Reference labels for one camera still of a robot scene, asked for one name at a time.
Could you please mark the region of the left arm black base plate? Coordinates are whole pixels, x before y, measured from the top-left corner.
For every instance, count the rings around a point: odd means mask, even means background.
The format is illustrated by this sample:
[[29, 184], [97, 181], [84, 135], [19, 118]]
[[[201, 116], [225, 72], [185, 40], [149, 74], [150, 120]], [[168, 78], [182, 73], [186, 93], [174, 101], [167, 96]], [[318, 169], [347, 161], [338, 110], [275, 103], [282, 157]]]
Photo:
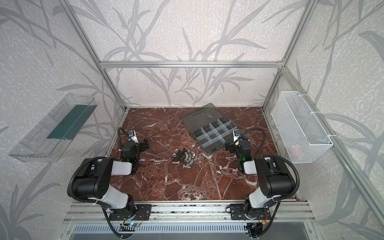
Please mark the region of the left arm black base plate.
[[111, 210], [110, 221], [148, 221], [152, 210], [151, 204], [138, 204], [132, 207], [132, 210], [120, 209]]

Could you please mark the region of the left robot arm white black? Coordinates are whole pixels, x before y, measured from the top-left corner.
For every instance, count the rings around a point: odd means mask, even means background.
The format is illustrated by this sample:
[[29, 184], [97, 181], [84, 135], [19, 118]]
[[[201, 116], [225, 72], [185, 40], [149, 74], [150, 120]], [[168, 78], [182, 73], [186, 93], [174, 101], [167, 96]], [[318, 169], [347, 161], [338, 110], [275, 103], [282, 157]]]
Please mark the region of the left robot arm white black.
[[129, 176], [137, 173], [140, 154], [150, 148], [148, 140], [137, 143], [129, 140], [121, 147], [121, 158], [94, 157], [84, 159], [72, 175], [67, 188], [69, 197], [84, 203], [98, 204], [104, 209], [136, 212], [133, 197], [124, 194], [111, 184], [112, 176]]

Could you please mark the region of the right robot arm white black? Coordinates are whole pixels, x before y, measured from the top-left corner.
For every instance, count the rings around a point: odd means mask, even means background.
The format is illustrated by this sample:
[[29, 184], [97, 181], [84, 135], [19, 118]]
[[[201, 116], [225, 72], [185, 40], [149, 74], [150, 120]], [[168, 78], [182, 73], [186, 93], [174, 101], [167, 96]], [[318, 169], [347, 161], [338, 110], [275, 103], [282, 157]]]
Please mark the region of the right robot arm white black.
[[277, 155], [252, 157], [248, 140], [226, 143], [225, 149], [236, 155], [237, 167], [242, 174], [258, 178], [258, 188], [245, 200], [246, 211], [269, 208], [297, 192], [300, 176], [288, 160]]

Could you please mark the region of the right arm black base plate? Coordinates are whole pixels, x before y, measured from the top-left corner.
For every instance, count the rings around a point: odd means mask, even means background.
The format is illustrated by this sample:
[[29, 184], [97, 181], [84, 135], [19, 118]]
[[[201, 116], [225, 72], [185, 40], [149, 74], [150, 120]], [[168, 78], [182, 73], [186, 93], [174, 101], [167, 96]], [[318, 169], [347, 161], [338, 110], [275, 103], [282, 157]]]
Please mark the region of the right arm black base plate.
[[226, 208], [231, 215], [231, 220], [256, 220], [265, 221], [270, 220], [272, 215], [269, 208], [252, 208], [246, 203], [243, 204], [230, 204]]

